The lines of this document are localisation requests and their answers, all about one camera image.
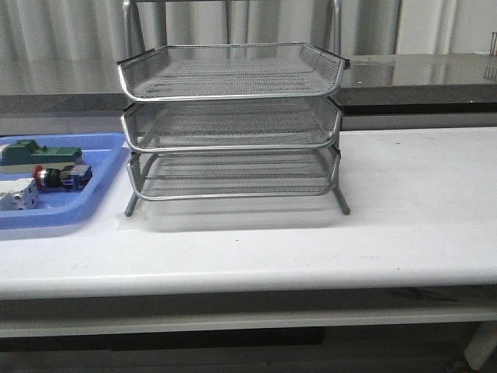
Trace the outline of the silver mesh tray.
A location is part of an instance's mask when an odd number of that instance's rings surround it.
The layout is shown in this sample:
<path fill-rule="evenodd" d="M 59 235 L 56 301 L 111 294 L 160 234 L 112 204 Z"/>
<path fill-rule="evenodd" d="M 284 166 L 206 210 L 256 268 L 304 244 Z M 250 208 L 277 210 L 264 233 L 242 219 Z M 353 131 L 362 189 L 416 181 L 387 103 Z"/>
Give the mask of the silver mesh tray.
<path fill-rule="evenodd" d="M 306 43 L 164 46 L 117 64 L 134 102 L 328 96 L 348 60 Z"/>
<path fill-rule="evenodd" d="M 127 165 L 149 201 L 318 196 L 336 184 L 334 147 L 283 151 L 135 153 Z"/>
<path fill-rule="evenodd" d="M 342 111 L 327 97 L 130 104 L 121 117 L 137 152 L 323 148 Z"/>

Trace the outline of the red emergency stop button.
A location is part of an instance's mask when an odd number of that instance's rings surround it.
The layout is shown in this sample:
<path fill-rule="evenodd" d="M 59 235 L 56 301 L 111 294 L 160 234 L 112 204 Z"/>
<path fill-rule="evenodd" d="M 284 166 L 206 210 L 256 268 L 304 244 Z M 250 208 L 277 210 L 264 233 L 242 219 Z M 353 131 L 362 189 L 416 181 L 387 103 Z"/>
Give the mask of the red emergency stop button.
<path fill-rule="evenodd" d="M 32 171 L 32 177 L 41 190 L 80 191 L 88 185 L 92 175 L 90 165 L 65 166 L 63 169 L 44 168 L 42 165 L 37 165 Z"/>

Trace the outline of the blue plastic tray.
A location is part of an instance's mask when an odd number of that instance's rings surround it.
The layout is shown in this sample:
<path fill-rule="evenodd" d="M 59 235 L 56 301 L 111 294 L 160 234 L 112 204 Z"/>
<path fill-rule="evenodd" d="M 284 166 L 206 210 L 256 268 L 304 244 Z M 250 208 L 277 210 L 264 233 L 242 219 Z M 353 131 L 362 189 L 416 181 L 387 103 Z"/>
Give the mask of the blue plastic tray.
<path fill-rule="evenodd" d="M 91 217 L 129 155 L 121 133 L 7 136 L 1 138 L 1 144 L 24 139 L 33 139 L 40 146 L 80 148 L 83 161 L 92 167 L 93 176 L 80 192 L 42 192 L 35 209 L 3 211 L 2 229 L 69 225 Z"/>

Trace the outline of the grey stone counter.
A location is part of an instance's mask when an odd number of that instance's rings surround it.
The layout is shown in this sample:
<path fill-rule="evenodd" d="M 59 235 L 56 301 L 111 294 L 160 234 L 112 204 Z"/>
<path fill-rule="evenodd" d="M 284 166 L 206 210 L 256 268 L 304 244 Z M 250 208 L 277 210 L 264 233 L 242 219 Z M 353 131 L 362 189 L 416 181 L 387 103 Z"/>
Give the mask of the grey stone counter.
<path fill-rule="evenodd" d="M 496 59 L 480 54 L 353 56 L 335 95 L 345 131 L 496 124 Z M 7 61 L 1 133 L 120 131 L 126 106 L 111 60 Z"/>

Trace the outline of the green electrical module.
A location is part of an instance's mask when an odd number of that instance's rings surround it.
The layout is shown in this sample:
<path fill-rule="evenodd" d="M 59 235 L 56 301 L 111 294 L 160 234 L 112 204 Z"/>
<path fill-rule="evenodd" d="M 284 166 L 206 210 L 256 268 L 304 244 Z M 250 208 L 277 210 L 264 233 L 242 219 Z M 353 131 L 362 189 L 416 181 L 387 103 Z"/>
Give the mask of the green electrical module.
<path fill-rule="evenodd" d="M 18 140 L 1 146 L 1 173 L 31 173 L 36 166 L 62 169 L 83 163 L 79 147 L 47 147 L 33 139 Z"/>

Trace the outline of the silver metal rack frame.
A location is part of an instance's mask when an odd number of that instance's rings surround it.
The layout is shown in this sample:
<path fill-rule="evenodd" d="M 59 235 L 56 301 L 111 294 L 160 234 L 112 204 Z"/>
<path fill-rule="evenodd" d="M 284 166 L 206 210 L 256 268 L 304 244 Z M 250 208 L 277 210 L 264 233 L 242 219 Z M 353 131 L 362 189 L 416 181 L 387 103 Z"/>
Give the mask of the silver metal rack frame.
<path fill-rule="evenodd" d="M 143 3 L 162 3 L 162 1 L 142 1 Z M 123 1 L 123 19 L 124 19 L 124 37 L 125 37 L 125 54 L 130 57 L 133 52 L 133 35 L 137 39 L 137 47 L 145 51 L 144 38 L 141 29 L 140 14 L 137 4 L 139 1 Z M 232 1 L 223 1 L 225 15 L 225 33 L 227 42 L 231 42 L 231 3 Z M 331 40 L 332 51 L 341 54 L 341 24 L 342 24 L 342 2 L 327 1 L 325 10 L 325 29 L 323 33 L 324 47 L 330 46 Z M 344 215 L 350 214 L 349 205 L 346 203 L 339 185 L 332 188 L 339 208 Z"/>

